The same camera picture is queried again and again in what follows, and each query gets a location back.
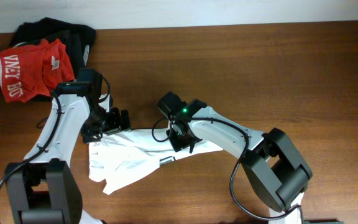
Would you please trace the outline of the white printed t-shirt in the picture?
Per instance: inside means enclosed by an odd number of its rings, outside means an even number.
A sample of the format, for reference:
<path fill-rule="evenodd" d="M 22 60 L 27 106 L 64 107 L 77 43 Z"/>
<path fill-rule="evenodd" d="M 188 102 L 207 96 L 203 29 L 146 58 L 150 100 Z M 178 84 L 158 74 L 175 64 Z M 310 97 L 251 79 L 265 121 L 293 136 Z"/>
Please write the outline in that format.
<path fill-rule="evenodd" d="M 193 152 L 189 147 L 175 152 L 169 141 L 157 142 L 152 135 L 162 139 L 165 129 L 136 129 L 110 136 L 89 144 L 89 178 L 95 182 L 106 181 L 103 193 L 113 192 L 146 177 L 160 166 L 179 159 L 222 148 L 202 140 Z"/>

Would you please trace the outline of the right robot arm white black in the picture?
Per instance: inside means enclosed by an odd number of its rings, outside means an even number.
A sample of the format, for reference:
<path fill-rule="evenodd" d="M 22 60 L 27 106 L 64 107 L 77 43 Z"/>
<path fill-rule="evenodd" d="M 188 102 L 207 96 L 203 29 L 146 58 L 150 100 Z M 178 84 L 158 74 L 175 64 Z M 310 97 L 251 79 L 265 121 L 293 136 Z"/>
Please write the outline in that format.
<path fill-rule="evenodd" d="M 167 138 L 174 151 L 209 141 L 233 155 L 229 191 L 234 203 L 252 218 L 267 223 L 305 223 L 301 200 L 313 173 L 291 139 L 278 128 L 269 132 L 249 129 L 218 114 L 205 102 L 189 103 L 168 92 L 157 103 L 168 120 Z M 243 168 L 258 198 L 269 208 L 267 217 L 246 209 L 234 193 L 234 179 Z"/>

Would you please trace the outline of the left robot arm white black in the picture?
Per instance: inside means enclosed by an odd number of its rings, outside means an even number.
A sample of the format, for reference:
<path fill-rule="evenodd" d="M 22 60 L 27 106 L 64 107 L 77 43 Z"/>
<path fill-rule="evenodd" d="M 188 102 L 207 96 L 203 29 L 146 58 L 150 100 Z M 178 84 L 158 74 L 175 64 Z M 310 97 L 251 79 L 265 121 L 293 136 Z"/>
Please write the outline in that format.
<path fill-rule="evenodd" d="M 101 94 L 106 81 L 96 70 L 82 68 L 74 81 L 52 91 L 40 137 L 22 162 L 7 165 L 0 183 L 7 188 L 14 223 L 100 223 L 83 208 L 70 161 L 79 136 L 89 144 L 131 128 L 128 111 Z"/>

